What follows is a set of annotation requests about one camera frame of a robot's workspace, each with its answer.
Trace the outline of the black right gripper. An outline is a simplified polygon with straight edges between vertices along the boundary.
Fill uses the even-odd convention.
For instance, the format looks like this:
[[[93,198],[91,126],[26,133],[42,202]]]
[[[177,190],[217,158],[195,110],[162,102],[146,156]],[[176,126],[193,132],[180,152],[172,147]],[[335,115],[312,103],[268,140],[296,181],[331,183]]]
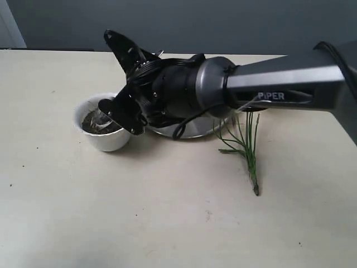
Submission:
[[[101,99],[98,108],[133,135],[146,126],[180,124],[201,111],[196,99],[200,57],[161,59],[127,36],[105,30],[104,40],[126,74],[122,93]]]

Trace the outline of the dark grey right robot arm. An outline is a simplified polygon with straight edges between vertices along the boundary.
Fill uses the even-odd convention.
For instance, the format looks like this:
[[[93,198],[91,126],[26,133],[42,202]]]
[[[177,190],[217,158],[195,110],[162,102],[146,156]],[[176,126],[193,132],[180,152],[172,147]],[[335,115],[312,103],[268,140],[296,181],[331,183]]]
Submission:
[[[330,112],[356,140],[356,42],[319,42],[303,55],[248,65],[196,54],[163,59],[128,37],[106,30],[104,40],[126,75],[126,84],[98,107],[134,135],[146,127],[174,126],[173,139],[192,120],[225,118],[231,111],[267,108]]]

